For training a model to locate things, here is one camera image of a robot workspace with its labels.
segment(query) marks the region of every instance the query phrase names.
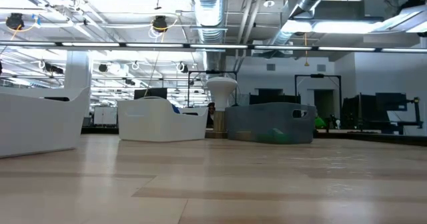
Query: computer monitor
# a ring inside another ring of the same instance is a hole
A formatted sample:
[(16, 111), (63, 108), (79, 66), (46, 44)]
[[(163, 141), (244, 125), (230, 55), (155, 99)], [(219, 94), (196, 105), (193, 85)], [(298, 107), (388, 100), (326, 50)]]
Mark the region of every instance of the computer monitor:
[(161, 98), (167, 99), (167, 88), (151, 88), (151, 89), (148, 89), (147, 95), (145, 95), (146, 91), (147, 89), (135, 90), (133, 99), (136, 100), (144, 96), (145, 97), (161, 97)]
[(405, 93), (377, 93), (377, 109), (384, 111), (407, 111), (408, 101)]

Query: silver duct pipe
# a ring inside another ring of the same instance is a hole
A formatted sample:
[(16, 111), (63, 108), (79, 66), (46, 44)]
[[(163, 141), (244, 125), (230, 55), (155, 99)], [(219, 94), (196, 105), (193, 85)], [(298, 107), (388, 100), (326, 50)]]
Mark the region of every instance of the silver duct pipe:
[[(287, 21), (290, 17), (294, 17), (306, 11), (313, 11), (321, 1), (322, 0), (297, 0), (295, 5), (290, 5), (290, 2), (287, 2), (284, 8), (284, 12), (286, 13), (284, 20)], [(285, 45), (293, 34), (294, 33), (285, 32), (280, 29), (269, 44)]]
[[(224, 23), (224, 0), (194, 0), (197, 26), (218, 27)], [(201, 43), (218, 44), (224, 42), (224, 30), (199, 29)], [(203, 52), (205, 70), (219, 71), (225, 68), (226, 55), (222, 52)]]

